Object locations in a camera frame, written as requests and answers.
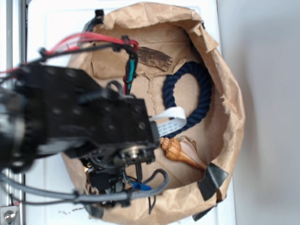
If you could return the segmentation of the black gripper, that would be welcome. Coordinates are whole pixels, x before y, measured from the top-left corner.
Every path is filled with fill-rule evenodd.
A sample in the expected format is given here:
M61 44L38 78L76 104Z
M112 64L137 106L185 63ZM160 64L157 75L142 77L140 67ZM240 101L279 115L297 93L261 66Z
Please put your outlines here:
M82 164L90 192L104 195L126 192L127 163L112 157L85 157Z

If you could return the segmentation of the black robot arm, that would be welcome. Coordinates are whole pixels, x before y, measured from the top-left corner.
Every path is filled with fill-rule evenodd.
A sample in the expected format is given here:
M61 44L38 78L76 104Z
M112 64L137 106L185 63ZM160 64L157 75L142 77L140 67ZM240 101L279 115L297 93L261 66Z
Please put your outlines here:
M135 184L118 190L129 165L152 163L159 144L156 123L150 121L145 101L125 95L111 81L101 87L83 70L39 64L10 74L13 89L0 90L0 167L27 171L39 158L65 153L92 163L101 176L101 195L86 196L37 190L24 192L72 202L128 202L157 195L157 188Z

